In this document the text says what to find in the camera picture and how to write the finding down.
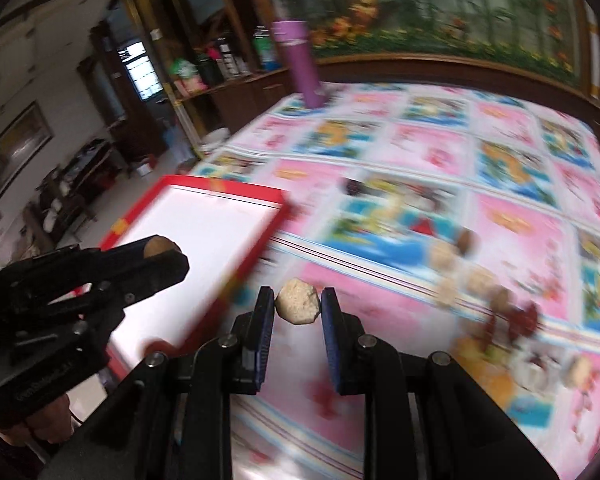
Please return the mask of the person left hand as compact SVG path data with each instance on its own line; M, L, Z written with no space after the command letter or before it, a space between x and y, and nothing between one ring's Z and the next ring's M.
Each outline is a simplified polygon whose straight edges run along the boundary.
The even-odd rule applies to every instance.
M68 441L72 435L73 422L67 393L23 422L9 428L0 427L0 438L13 446L27 445L33 438L57 444Z

